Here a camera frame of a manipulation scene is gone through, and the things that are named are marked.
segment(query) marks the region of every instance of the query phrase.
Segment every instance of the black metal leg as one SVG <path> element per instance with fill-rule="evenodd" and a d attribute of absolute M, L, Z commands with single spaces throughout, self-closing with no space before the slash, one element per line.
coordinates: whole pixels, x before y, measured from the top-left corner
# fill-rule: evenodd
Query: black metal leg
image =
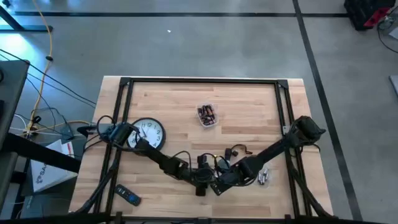
<path fill-rule="evenodd" d="M 25 172 L 14 171 L 14 173 L 12 173 L 11 183 L 23 184 L 25 180 L 26 180 Z"/>
<path fill-rule="evenodd" d="M 19 156 L 23 156 L 35 161 L 43 162 L 47 165 L 79 172 L 80 161 L 57 151 L 47 149 L 15 134 L 8 133 L 3 145 L 4 149 L 14 151 Z"/>
<path fill-rule="evenodd" d="M 29 168 L 29 164 L 30 164 L 30 159 L 26 159 L 24 171 L 23 172 L 14 171 L 14 173 L 12 174 L 12 177 L 11 177 L 11 182 L 13 182 L 13 180 L 16 180 L 19 182 L 17 197 L 15 198 L 15 204 L 14 204 L 14 206 L 12 208 L 12 212 L 11 212 L 11 219 L 16 219 L 16 218 L 21 217 L 21 211 L 24 208 L 23 202 L 25 201 L 25 197 L 21 195 L 22 194 L 22 184 L 25 182 L 26 173 Z"/>
<path fill-rule="evenodd" d="M 0 7 L 0 16 L 8 23 L 7 25 L 0 26 L 0 32 L 47 32 L 45 26 L 22 26 L 20 25 L 12 16 L 2 7 Z"/>

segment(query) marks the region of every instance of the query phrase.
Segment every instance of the clear plastic container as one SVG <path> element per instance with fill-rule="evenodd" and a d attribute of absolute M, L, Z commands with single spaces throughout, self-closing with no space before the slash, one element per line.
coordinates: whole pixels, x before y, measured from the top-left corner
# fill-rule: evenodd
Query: clear plastic container
<path fill-rule="evenodd" d="M 214 120 L 212 121 L 213 124 L 205 125 L 205 124 L 202 122 L 201 116 L 199 115 L 198 109 L 203 108 L 203 106 L 210 106 L 210 107 L 211 107 L 212 113 L 214 114 Z M 216 110 L 216 107 L 214 106 L 213 103 L 201 103 L 201 104 L 197 105 L 196 114 L 197 114 L 197 116 L 198 116 L 198 119 L 199 119 L 200 124 L 201 124 L 204 128 L 210 128 L 210 127 L 213 127 L 213 126 L 215 126 L 216 124 L 218 124 L 217 110 Z"/>

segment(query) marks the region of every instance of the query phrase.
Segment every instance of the black metal frame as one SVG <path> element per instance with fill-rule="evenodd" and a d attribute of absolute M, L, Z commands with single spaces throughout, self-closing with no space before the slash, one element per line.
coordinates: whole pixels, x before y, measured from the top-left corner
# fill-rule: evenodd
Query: black metal frame
<path fill-rule="evenodd" d="M 0 32 L 47 32 L 46 26 L 20 25 L 12 16 L 0 6 L 0 17 L 2 17 L 7 23 L 7 25 L 0 26 Z"/>
<path fill-rule="evenodd" d="M 50 166 L 79 173 L 81 161 L 73 157 L 64 155 L 60 152 L 47 149 L 44 146 L 36 144 L 32 141 L 27 140 L 26 138 L 22 138 L 12 133 L 7 133 L 7 136 L 3 143 L 3 149 L 5 151 L 16 152 L 18 156 L 26 158 L 24 171 L 14 171 L 11 177 L 12 183 L 19 184 L 15 204 L 11 212 L 11 219 L 19 218 L 21 215 L 19 211 L 22 210 L 24 206 L 23 201 L 25 200 L 25 197 L 21 195 L 22 184 L 26 180 L 26 175 L 31 159 L 43 162 L 44 164 Z"/>
<path fill-rule="evenodd" d="M 123 111 L 123 121 L 127 121 L 129 109 L 130 109 L 130 103 L 131 103 L 131 98 L 132 98 L 132 89 L 134 86 L 135 82 L 161 82 L 161 83 L 240 83 L 240 84 L 265 84 L 265 85 L 273 85 L 275 88 L 275 95 L 276 95 L 276 102 L 277 102 L 277 109 L 278 109 L 278 114 L 279 114 L 279 122 L 280 122 L 280 130 L 282 135 L 284 135 L 284 128 L 286 128 L 286 122 L 285 122 L 285 117 L 284 117 L 284 109 L 282 106 L 282 99 L 281 99 L 281 91 L 280 89 L 282 88 L 284 91 L 285 95 L 285 103 L 287 105 L 287 114 L 289 116 L 289 122 L 293 122 L 294 120 L 294 114 L 293 114 L 293 109 L 292 109 L 292 103 L 290 100 L 290 92 L 289 92 L 289 84 L 287 83 L 287 80 L 265 80 L 265 79 L 230 79 L 230 78 L 146 78 L 146 77 L 122 77 L 119 82 L 119 90 L 118 90 L 118 95 L 116 97 L 116 103 L 114 107 L 114 112 L 113 112 L 113 119 L 115 122 L 118 120 L 118 114 L 121 106 L 121 98 L 123 95 L 123 90 L 126 85 L 128 85 L 127 89 L 127 96 L 126 96 L 126 103 L 124 105 L 124 111 Z M 103 161 L 103 166 L 101 170 L 101 177 L 100 180 L 103 179 L 105 176 L 108 166 L 109 166 L 109 159 L 111 156 L 111 150 L 112 147 L 110 144 L 107 145 L 106 147 L 106 152 L 105 152 L 105 157 Z M 296 163 L 297 163 L 297 169 L 299 172 L 300 177 L 304 180 L 305 182 L 305 174 L 304 174 L 304 168 L 303 168 L 303 162 L 301 155 L 298 153 L 299 149 L 295 149 L 296 152 Z M 116 163 L 119 167 L 120 163 L 120 158 L 121 158 L 121 151 L 116 151 L 115 158 Z M 285 158 L 286 161 L 291 161 L 292 156 L 290 153 L 286 152 L 285 153 Z M 114 196 L 114 188 L 116 186 L 116 181 L 117 181 L 117 173 L 118 169 L 116 170 L 116 175 L 111 180 L 111 184 L 109 186 L 109 192 L 108 192 L 108 199 L 106 202 L 106 208 L 105 208 L 105 213 L 110 214 L 112 211 L 112 204 L 113 204 L 113 196 Z M 294 178 L 292 177 L 291 172 L 288 170 L 288 176 L 289 176 L 289 186 L 290 186 L 290 194 L 292 197 L 292 205 L 293 205 L 293 212 L 294 212 L 294 217 L 298 217 L 300 215 L 300 207 L 299 207 L 299 200 L 297 198 L 297 190 L 295 186 L 295 181 Z M 95 202 L 94 206 L 94 213 L 99 213 L 100 212 L 100 204 L 101 204 L 101 198 L 102 195 L 97 199 Z M 306 199 L 306 196 L 303 195 L 304 198 L 304 205 L 305 205 L 305 213 L 308 216 L 311 216 L 311 207 Z M 173 220 L 173 221 L 187 221 L 190 220 L 194 222 L 197 220 L 197 218 L 155 218 L 155 217 L 123 217 L 123 220 L 134 220 L 134 221 L 164 221 L 164 220 Z M 263 223 L 283 223 L 285 222 L 285 219 L 234 219 L 234 218 L 216 218 L 212 219 L 215 222 L 224 222 L 224 223 L 229 223 L 229 222 L 247 222 L 248 220 L 253 221 L 253 222 L 263 222 Z"/>

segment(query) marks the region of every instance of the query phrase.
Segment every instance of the black cable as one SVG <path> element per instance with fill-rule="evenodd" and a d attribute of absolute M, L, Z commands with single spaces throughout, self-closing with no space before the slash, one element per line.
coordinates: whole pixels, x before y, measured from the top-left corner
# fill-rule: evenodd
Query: black cable
<path fill-rule="evenodd" d="M 203 177 L 203 174 L 200 174 L 200 180 L 198 179 L 198 176 L 197 176 L 197 175 L 194 175 L 193 178 L 195 179 L 195 181 L 197 181 L 197 182 L 199 182 L 199 183 L 207 183 L 207 184 L 210 184 L 210 183 L 214 182 L 214 181 L 212 181 L 213 178 L 214 178 L 214 180 L 216 180 L 216 176 L 215 176 L 215 174 L 214 174 L 214 170 L 211 169 L 210 167 L 199 168 L 199 169 L 196 170 L 195 173 L 196 173 L 196 174 L 199 174 L 199 173 L 200 173 L 201 171 L 203 171 L 203 170 L 208 170 L 208 171 L 209 171 L 209 175 Z"/>
<path fill-rule="evenodd" d="M 384 43 L 384 41 L 381 39 L 381 37 L 380 37 L 380 23 L 377 25 L 377 34 L 378 34 L 378 36 L 379 36 L 380 42 L 381 42 L 387 49 L 389 49 L 390 51 L 392 51 L 392 52 L 398 54 L 398 51 L 396 51 L 396 50 L 390 48 L 389 46 L 387 46 L 387 45 Z"/>
<path fill-rule="evenodd" d="M 300 149 L 298 150 L 298 154 L 301 155 L 301 153 L 303 153 L 303 150 L 304 150 L 304 147 L 303 147 L 303 146 L 300 147 Z M 297 155 L 292 155 L 292 153 L 290 152 L 290 150 L 289 150 L 289 153 L 290 153 L 290 156 L 291 156 L 291 157 L 296 158 Z"/>
<path fill-rule="evenodd" d="M 4 57 L 5 59 L 9 60 L 8 58 L 6 58 L 4 55 L 0 54 L 0 56 Z"/>
<path fill-rule="evenodd" d="M 4 74 L 3 74 L 2 70 L 0 69 L 0 83 L 2 82 L 3 79 L 4 79 Z"/>
<path fill-rule="evenodd" d="M 90 142 L 91 140 L 93 140 L 94 138 L 97 138 L 99 135 L 100 135 L 100 134 L 97 134 L 96 136 L 93 136 L 92 138 L 90 138 L 89 140 L 87 140 L 87 141 L 85 142 L 85 144 L 83 145 L 83 154 L 84 154 L 84 153 L 86 152 L 86 150 L 89 148 L 89 147 L 86 148 L 87 143 Z"/>
<path fill-rule="evenodd" d="M 231 150 L 233 150 L 235 147 L 239 147 L 239 146 L 244 148 L 244 153 L 245 154 L 247 154 L 247 155 L 253 154 L 253 152 L 248 151 L 248 148 L 244 144 L 236 144 L 236 145 L 232 146 Z"/>
<path fill-rule="evenodd" d="M 319 145 L 317 145 L 317 144 L 312 144 L 312 146 L 315 146 L 315 147 L 317 147 L 318 148 L 318 150 L 319 150 L 319 152 L 321 151 L 321 147 L 319 147 Z"/>
<path fill-rule="evenodd" d="M 63 122 L 65 123 L 65 126 L 68 127 L 70 130 L 72 130 L 72 127 L 69 125 L 67 119 L 66 119 L 66 118 L 64 117 L 64 115 L 62 115 L 62 114 L 59 112 L 59 110 L 56 109 L 56 108 L 53 108 L 53 107 L 39 108 L 39 109 L 34 109 L 34 110 L 32 110 L 30 113 L 32 114 L 34 111 L 43 111 L 43 110 L 50 110 L 50 111 L 51 111 L 51 110 L 55 110 L 55 111 L 58 113 L 58 115 L 60 115 L 60 116 L 62 117 Z"/>
<path fill-rule="evenodd" d="M 89 149 L 90 147 L 95 146 L 96 144 L 98 144 L 98 143 L 100 143 L 100 142 L 102 142 L 102 140 L 98 140 L 98 141 L 94 142 L 93 144 L 87 146 L 87 147 L 84 149 L 83 153 L 85 153 L 85 152 L 87 151 L 87 149 Z"/>
<path fill-rule="evenodd" d="M 47 105 L 47 107 L 48 107 L 48 108 L 51 108 L 51 106 L 47 103 L 47 100 L 44 99 L 44 97 L 42 96 L 42 94 L 40 93 L 40 91 L 36 88 L 36 86 L 32 83 L 32 81 L 30 81 L 28 78 L 26 78 L 26 80 L 27 80 L 28 82 L 30 82 L 30 84 L 32 84 L 33 88 L 35 88 L 35 90 L 36 90 L 37 93 L 39 94 L 40 98 L 44 101 L 44 103 Z M 55 126 L 55 125 L 57 124 L 57 123 L 56 123 L 56 120 L 55 120 L 55 116 L 54 116 L 54 113 L 52 112 L 51 109 L 50 109 L 50 111 L 51 111 L 52 118 L 54 119 L 54 125 L 53 125 L 53 126 Z"/>
<path fill-rule="evenodd" d="M 213 157 L 213 159 L 214 159 L 214 170 L 216 171 L 218 177 L 220 176 L 220 172 L 217 169 L 217 168 L 219 168 L 218 163 L 217 163 L 217 157 L 222 158 L 222 160 L 224 160 L 224 162 L 227 165 L 227 167 L 230 168 L 229 162 L 223 156 L 215 156 L 215 155 L 213 155 L 211 153 L 208 153 L 208 152 L 202 154 L 202 156 L 205 156 L 205 155 L 209 155 L 209 156 Z"/>
<path fill-rule="evenodd" d="M 391 15 L 395 10 L 397 10 L 397 9 L 398 9 L 398 6 L 396 6 L 393 10 L 391 10 L 391 12 L 390 12 L 388 15 L 386 15 L 386 17 L 390 16 L 390 15 Z M 380 25 L 381 25 L 382 23 L 383 23 L 383 21 L 381 21 L 381 22 L 379 22 L 379 23 L 377 24 L 377 35 L 379 36 L 380 42 L 381 42 L 387 49 L 389 49 L 390 51 L 392 51 L 392 52 L 398 54 L 398 51 L 396 51 L 396 50 L 390 48 L 389 46 L 387 46 L 386 43 L 384 43 L 384 41 L 381 39 L 381 36 L 380 36 Z"/>
<path fill-rule="evenodd" d="M 100 118 L 98 119 L 98 121 L 97 121 L 97 133 L 99 134 L 100 137 L 102 137 L 102 134 L 103 134 L 103 133 L 100 132 L 100 122 L 101 122 L 101 120 L 104 119 L 104 118 L 109 118 L 109 119 L 112 121 L 113 127 L 116 127 L 116 123 L 114 122 L 114 120 L 113 120 L 113 118 L 112 118 L 111 116 L 109 116 L 109 115 L 104 115 L 104 116 L 100 117 Z"/>
<path fill-rule="evenodd" d="M 178 152 L 174 156 L 172 156 L 171 158 L 174 158 L 174 157 L 178 156 L 181 153 L 188 154 L 188 158 L 189 158 L 189 175 L 192 176 L 192 160 L 191 160 L 191 154 L 188 151 L 184 150 L 184 151 Z"/>
<path fill-rule="evenodd" d="M 26 117 L 23 116 L 22 114 L 16 114 L 16 115 L 21 116 L 22 118 L 26 119 L 27 121 L 32 121 L 31 119 L 26 118 Z M 46 125 L 40 124 L 40 123 L 38 123 L 38 122 L 36 122 L 35 124 L 38 124 L 38 125 L 40 125 L 40 126 L 43 126 L 45 129 L 48 129 L 48 130 L 50 130 L 50 131 L 54 131 L 55 133 L 58 133 L 58 134 L 60 134 L 60 135 L 63 135 L 62 133 L 56 131 L 55 129 L 51 129 L 51 128 L 47 127 Z"/>
<path fill-rule="evenodd" d="M 40 82 L 42 81 L 41 79 L 37 78 L 36 76 L 34 76 L 34 75 L 30 74 L 30 73 L 28 73 L 28 75 L 30 75 L 32 78 L 35 78 L 35 79 L 39 80 Z M 80 102 L 82 102 L 82 103 L 87 104 L 88 106 L 90 106 L 90 107 L 92 107 L 92 108 L 95 108 L 95 106 L 93 106 L 93 105 L 91 105 L 91 104 L 89 104 L 89 103 L 87 103 L 87 102 L 84 102 L 83 100 L 81 100 L 81 99 L 79 99 L 79 98 L 73 96 L 73 95 L 70 94 L 70 93 L 67 93 L 66 91 L 63 91 L 63 90 L 61 90 L 61 89 L 59 89 L 59 88 L 57 88 L 57 87 L 55 87 L 55 86 L 53 86 L 53 85 L 51 85 L 51 84 L 45 82 L 45 81 L 43 81 L 43 83 L 45 83 L 45 84 L 48 85 L 48 86 L 51 86 L 52 88 L 54 88 L 54 89 L 56 89 L 56 90 L 61 91 L 62 93 L 66 94 L 66 95 L 68 95 L 68 96 L 70 96 L 70 97 L 72 97 L 72 98 L 74 98 L 74 99 L 76 99 L 76 100 L 78 100 L 78 101 L 80 101 Z"/>
<path fill-rule="evenodd" d="M 45 75 L 46 77 L 48 77 L 49 79 L 51 79 L 51 80 L 55 81 L 56 83 L 60 84 L 61 86 L 65 87 L 67 90 L 71 91 L 71 92 L 74 93 L 76 96 L 79 96 L 80 98 L 82 98 L 82 99 L 84 99 L 84 100 L 86 100 L 86 101 L 89 101 L 90 103 L 93 103 L 93 104 L 96 105 L 96 103 L 94 103 L 94 102 L 92 102 L 91 100 L 89 100 L 89 99 L 87 99 L 87 98 L 84 98 L 84 97 L 82 97 L 81 95 L 77 94 L 76 92 L 74 92 L 73 90 L 71 90 L 71 89 L 70 89 L 69 87 L 67 87 L 66 85 L 60 83 L 58 80 L 52 78 L 51 76 L 49 76 L 49 75 L 47 75 L 46 73 L 42 72 L 40 69 L 38 69 L 38 68 L 35 67 L 34 65 L 30 64 L 28 61 L 23 60 L 22 58 L 20 58 L 20 57 L 18 57 L 18 56 L 15 56 L 15 55 L 13 55 L 13 54 L 11 54 L 11 53 L 9 53 L 9 52 L 6 52 L 6 51 L 3 50 L 3 49 L 0 49 L 0 51 L 6 53 L 6 54 L 8 54 L 8 55 L 11 55 L 11 56 L 13 56 L 13 57 L 15 57 L 15 58 L 18 58 L 19 60 L 25 62 L 26 64 L 28 64 L 28 65 L 30 65 L 31 67 L 33 67 L 34 69 L 36 69 L 36 70 L 37 70 L 38 72 L 40 72 L 41 74 L 43 74 L 43 75 Z"/>

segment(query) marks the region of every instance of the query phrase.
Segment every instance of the wooden table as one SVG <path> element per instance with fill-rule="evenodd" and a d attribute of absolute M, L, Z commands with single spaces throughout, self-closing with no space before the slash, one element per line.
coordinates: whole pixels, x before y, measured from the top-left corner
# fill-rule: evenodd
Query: wooden table
<path fill-rule="evenodd" d="M 112 115 L 121 77 L 104 77 L 93 121 L 104 114 Z M 310 116 L 303 80 L 289 80 L 295 118 Z M 217 106 L 220 123 L 203 129 L 195 114 L 197 104 L 211 102 Z M 123 105 L 119 114 L 122 118 Z M 128 121 L 141 117 L 158 119 L 166 130 L 162 152 L 173 155 L 187 150 L 193 158 L 204 152 L 223 155 L 227 147 L 245 144 L 255 154 L 281 138 L 275 90 L 272 85 L 225 83 L 134 83 Z M 100 178 L 105 143 L 86 151 L 81 163 L 70 210 L 80 208 L 94 191 Z M 244 156 L 239 151 L 232 163 Z M 187 161 L 187 156 L 179 157 Z M 118 183 L 142 197 L 133 207 L 118 195 L 113 213 L 138 217 L 211 217 L 211 218 L 283 218 L 293 214 L 284 154 L 268 162 L 271 179 L 267 187 L 257 182 L 248 187 L 233 187 L 220 196 L 208 189 L 206 197 L 195 196 L 194 186 L 165 175 L 146 157 L 123 152 Z M 320 153 L 306 147 L 302 159 L 308 188 L 323 208 L 332 213 Z M 303 212 L 302 194 L 298 190 Z M 108 190 L 103 194 L 104 211 Z"/>

